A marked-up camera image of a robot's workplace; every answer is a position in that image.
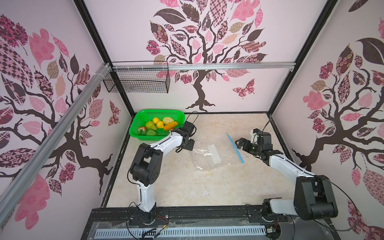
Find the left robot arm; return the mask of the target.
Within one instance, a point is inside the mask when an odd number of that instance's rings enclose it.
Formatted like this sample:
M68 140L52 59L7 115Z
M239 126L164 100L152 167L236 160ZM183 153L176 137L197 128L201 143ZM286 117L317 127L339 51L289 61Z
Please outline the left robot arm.
M163 157L175 150L192 151L195 141L192 136L196 127L191 129L175 129L170 134L153 144L141 144L129 168L128 175L132 175L133 184L138 186L139 204L138 215L144 224L155 221L156 201L154 197L154 183L161 173Z

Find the beige potato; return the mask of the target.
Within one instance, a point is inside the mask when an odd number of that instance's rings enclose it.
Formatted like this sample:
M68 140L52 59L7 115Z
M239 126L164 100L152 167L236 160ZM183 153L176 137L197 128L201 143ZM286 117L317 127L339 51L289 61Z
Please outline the beige potato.
M164 125L168 125L168 124L174 122L174 120L171 117L165 117L165 118L163 118L162 122Z

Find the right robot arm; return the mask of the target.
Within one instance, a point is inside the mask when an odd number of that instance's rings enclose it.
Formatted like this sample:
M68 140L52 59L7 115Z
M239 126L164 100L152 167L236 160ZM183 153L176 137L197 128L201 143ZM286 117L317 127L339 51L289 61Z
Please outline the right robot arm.
M295 187L293 199L264 200L261 213L265 220L273 215L289 215L317 222L338 216L334 184L326 176L315 175L289 160L281 151L274 150L269 133L253 129L250 140L240 138L233 145L237 151L243 150L280 172Z

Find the clear zip top bag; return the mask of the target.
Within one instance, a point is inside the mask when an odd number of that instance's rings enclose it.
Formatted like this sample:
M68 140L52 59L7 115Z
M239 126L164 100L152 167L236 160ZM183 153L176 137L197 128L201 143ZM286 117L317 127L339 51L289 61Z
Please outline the clear zip top bag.
M195 140L192 162L198 171L210 171L245 163L236 149L235 142L227 133Z

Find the green plastic basket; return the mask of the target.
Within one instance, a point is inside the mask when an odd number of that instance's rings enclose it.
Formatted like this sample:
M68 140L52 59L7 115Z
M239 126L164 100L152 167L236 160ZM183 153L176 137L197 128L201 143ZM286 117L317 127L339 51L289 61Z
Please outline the green plastic basket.
M176 128L185 122L186 116L181 111L176 110L143 110L138 112L131 124L129 133L131 137L137 138L141 141L159 141L168 136L170 131L157 128L152 130L146 126L147 122L152 121L153 118L163 120L165 117L170 117L178 123Z

